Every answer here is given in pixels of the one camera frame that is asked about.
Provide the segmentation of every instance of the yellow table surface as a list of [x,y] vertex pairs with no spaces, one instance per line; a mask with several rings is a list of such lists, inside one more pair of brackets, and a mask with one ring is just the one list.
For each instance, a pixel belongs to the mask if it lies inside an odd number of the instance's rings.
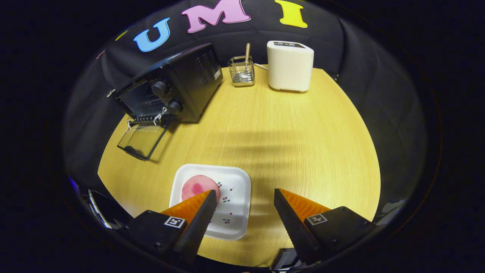
[[168,208],[175,173],[188,163],[234,166],[251,178],[246,235],[236,241],[204,237],[198,254],[217,261],[269,266],[281,248],[293,247],[273,205],[283,188],[329,208],[346,206],[372,220],[380,173],[371,136],[342,89],[313,69],[305,93],[274,90],[268,71],[255,67],[256,84],[223,83],[198,124],[176,124],[144,162],[116,145],[125,116],[113,132],[98,174],[113,197],[136,217]]

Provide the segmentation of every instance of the white toaster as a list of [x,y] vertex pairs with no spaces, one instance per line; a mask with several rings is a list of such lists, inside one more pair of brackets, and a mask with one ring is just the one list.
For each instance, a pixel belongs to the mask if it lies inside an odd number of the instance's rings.
[[268,81],[277,90],[305,92],[310,89],[313,49],[296,42],[269,41]]

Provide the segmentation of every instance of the black cloth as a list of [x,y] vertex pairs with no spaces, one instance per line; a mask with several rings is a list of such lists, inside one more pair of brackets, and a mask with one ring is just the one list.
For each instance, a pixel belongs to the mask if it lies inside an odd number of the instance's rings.
[[[76,182],[109,195],[97,175],[104,148],[123,111],[106,95],[155,62],[183,49],[210,42],[223,67],[243,55],[246,42],[256,63],[267,63],[268,40],[301,42],[315,51],[314,67],[339,75],[338,84],[362,116],[373,140],[381,172],[377,212],[393,200],[406,199],[417,185],[425,162],[427,132],[415,82],[406,68],[379,42],[352,23],[301,2],[308,28],[279,23],[283,13],[272,1],[244,0],[251,20],[215,26],[189,34],[189,22],[180,13],[195,5],[214,7],[218,1],[181,1],[157,11],[128,28],[119,40],[110,39],[104,53],[79,78],[69,102],[64,126],[65,163]],[[170,36],[159,48],[141,52],[133,38],[169,17]]]

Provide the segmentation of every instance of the black toaster oven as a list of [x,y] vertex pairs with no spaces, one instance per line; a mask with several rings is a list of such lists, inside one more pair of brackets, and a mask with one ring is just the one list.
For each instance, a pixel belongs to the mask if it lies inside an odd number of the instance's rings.
[[171,122],[199,120],[222,79],[212,44],[181,51],[136,75],[112,94],[129,115],[118,147],[148,160]]

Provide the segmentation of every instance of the white plate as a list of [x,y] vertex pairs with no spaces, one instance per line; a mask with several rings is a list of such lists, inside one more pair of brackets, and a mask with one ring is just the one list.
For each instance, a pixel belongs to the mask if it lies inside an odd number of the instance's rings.
[[177,170],[170,194],[169,207],[182,202],[182,186],[192,176],[205,175],[214,180],[221,191],[221,199],[210,221],[205,236],[238,240],[246,234],[251,179],[236,167],[185,164]]

